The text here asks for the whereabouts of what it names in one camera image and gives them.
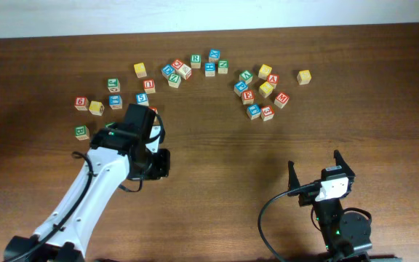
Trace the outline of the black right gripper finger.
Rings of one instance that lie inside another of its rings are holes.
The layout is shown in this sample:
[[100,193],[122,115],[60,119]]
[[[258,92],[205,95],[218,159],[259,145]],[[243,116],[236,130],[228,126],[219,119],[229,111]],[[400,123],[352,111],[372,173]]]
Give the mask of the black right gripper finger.
[[334,150],[334,159],[336,165],[342,167],[343,172],[346,174],[348,178],[354,178],[354,171],[345,162],[339,150]]
[[295,172],[293,161],[288,161],[288,173],[289,173],[288,190],[295,191],[298,188],[300,188],[300,182]]

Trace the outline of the red 6 I block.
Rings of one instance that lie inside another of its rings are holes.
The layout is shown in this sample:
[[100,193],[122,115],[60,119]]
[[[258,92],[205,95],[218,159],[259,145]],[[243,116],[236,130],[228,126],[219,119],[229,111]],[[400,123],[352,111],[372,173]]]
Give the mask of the red 6 I block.
[[87,97],[76,97],[74,107],[78,111],[88,111],[89,110],[89,101]]

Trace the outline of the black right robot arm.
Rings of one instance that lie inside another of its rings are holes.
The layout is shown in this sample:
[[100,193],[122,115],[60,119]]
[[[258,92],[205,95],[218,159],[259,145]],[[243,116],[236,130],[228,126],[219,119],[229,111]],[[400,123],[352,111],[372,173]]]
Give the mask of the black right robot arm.
[[290,197],[297,196],[301,207],[311,206],[311,217],[318,221],[327,254],[323,261],[401,261],[401,258],[382,255],[372,257],[372,216],[357,207],[344,208],[341,199],[351,193],[354,171],[338,150],[333,153],[335,165],[321,171],[321,177],[301,185],[294,162],[288,162]]

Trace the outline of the green R block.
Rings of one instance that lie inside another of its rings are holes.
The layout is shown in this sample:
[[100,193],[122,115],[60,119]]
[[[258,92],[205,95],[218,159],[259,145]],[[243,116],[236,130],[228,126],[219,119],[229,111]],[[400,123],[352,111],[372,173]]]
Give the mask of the green R block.
[[191,67],[195,69],[201,68],[201,55],[198,55],[198,54],[191,55]]

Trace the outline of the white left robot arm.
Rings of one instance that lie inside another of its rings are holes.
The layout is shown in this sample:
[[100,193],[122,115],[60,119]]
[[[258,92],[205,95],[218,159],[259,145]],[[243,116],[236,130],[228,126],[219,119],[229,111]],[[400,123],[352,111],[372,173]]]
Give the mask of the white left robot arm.
[[83,166],[52,214],[31,237],[14,236],[5,261],[84,261],[93,229],[117,189],[129,192],[126,180],[140,186],[169,175],[170,152],[159,148],[163,124],[114,123],[99,130],[88,152],[72,156]]

